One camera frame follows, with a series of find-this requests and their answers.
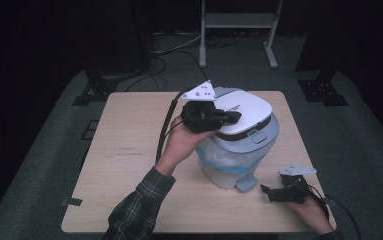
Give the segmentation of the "white metal stand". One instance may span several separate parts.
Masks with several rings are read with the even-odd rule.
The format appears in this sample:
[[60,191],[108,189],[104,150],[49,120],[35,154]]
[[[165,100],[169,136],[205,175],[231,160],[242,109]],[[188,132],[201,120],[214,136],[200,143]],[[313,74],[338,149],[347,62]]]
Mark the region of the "white metal stand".
[[278,0],[274,13],[207,13],[206,0],[201,0],[201,24],[199,66],[206,63],[206,32],[208,29],[269,29],[269,37],[263,47],[272,69],[278,68],[272,44],[277,30],[284,0]]

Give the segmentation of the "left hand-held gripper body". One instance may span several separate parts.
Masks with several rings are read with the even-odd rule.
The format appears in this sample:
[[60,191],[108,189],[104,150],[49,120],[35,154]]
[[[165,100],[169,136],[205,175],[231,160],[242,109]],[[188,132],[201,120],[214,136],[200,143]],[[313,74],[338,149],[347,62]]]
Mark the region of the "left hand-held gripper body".
[[181,118],[192,132],[218,130],[227,122],[227,113],[215,106],[217,96],[210,80],[186,90],[181,97],[187,101],[182,108]]

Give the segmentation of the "black stand base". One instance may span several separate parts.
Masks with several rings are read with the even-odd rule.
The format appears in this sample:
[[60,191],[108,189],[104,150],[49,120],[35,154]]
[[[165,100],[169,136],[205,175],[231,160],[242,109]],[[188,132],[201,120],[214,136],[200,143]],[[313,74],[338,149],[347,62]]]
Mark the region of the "black stand base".
[[82,93],[75,97],[73,106],[87,106],[92,102],[105,102],[117,90],[120,82],[135,78],[142,70],[133,72],[102,73],[96,69],[84,71],[87,84]]
[[347,106],[346,99],[332,85],[336,71],[321,70],[315,79],[299,80],[298,84],[308,102],[320,102],[325,106]]

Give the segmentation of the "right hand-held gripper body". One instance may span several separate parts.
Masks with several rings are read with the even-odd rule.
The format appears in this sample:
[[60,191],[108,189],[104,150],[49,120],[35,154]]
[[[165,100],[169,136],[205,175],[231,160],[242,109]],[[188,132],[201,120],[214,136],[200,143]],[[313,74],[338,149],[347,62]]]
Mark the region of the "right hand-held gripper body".
[[282,189],[281,202],[303,203],[306,196],[309,195],[305,174],[315,174],[313,167],[307,167],[291,163],[285,169],[279,171],[281,182],[284,186]]

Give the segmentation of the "white pedal trash can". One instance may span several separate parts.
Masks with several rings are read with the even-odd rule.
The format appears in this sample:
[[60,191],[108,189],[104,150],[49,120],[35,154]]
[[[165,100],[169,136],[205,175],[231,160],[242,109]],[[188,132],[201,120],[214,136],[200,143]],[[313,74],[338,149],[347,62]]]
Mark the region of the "white pedal trash can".
[[[265,133],[268,137],[277,138],[279,122],[269,102],[238,88],[217,87],[214,91],[217,96],[215,101],[217,109],[237,111],[242,116],[236,124],[221,127],[218,133],[212,137],[217,136],[226,141],[238,141],[255,136],[257,133]],[[237,188],[241,192],[246,192],[257,184],[254,172],[259,164],[250,171],[241,174],[205,167],[201,160],[200,165],[209,179],[220,188]]]

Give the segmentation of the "dark tape strip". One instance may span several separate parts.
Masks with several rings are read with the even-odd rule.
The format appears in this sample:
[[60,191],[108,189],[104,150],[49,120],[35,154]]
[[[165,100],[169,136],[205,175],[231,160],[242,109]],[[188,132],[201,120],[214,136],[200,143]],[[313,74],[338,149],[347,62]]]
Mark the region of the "dark tape strip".
[[66,199],[63,199],[60,203],[60,205],[64,207],[68,207],[69,205],[80,206],[81,204],[82,204],[82,199],[77,199],[77,198],[66,198]]

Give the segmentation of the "translucent blue bin liner bag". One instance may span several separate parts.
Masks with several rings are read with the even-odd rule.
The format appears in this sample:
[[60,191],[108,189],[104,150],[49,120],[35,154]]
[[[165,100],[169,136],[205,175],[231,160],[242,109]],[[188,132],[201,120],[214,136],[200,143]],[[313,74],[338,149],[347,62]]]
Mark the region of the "translucent blue bin liner bag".
[[257,166],[275,144],[276,138],[257,133],[238,141],[226,141],[219,137],[203,140],[196,148],[205,167],[241,174]]

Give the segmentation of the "person's left hand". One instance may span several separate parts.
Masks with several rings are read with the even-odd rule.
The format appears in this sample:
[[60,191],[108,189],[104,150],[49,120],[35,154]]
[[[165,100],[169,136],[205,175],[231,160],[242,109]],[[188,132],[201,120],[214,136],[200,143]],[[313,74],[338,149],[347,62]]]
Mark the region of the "person's left hand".
[[164,152],[157,160],[155,169],[170,177],[176,166],[188,158],[201,141],[214,134],[215,131],[194,133],[183,125],[180,116],[175,117],[171,122],[171,131]]

